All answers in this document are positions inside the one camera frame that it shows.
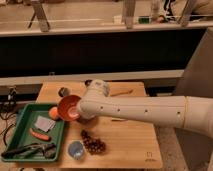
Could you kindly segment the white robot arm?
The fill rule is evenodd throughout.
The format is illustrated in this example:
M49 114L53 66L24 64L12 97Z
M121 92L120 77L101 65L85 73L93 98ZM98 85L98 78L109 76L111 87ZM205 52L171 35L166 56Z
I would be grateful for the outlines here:
M109 97L110 86L93 80L77 104L85 119L108 116L170 126L213 138L213 98L192 96Z

